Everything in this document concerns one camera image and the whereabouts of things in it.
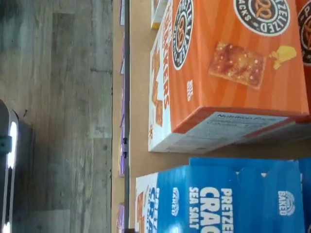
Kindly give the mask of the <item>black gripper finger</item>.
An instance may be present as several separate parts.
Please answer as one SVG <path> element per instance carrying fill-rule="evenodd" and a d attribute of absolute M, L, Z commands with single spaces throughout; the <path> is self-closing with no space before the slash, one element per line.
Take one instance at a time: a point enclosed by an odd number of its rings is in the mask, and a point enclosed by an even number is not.
<path fill-rule="evenodd" d="M 0 102 L 0 231 L 12 231 L 18 117 Z"/>

